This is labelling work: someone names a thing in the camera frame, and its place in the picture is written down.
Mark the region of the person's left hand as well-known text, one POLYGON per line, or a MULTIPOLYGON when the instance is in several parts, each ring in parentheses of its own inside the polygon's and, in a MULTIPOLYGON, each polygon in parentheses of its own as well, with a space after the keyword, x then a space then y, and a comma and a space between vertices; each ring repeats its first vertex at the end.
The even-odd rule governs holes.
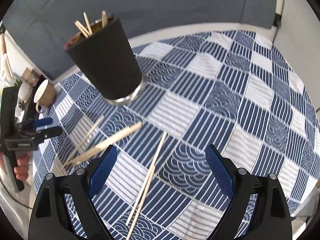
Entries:
POLYGON ((17 159, 17 166, 14 168, 16 178, 20 181, 26 181, 29 177, 29 161, 31 159, 31 152, 25 152, 24 155, 17 159))

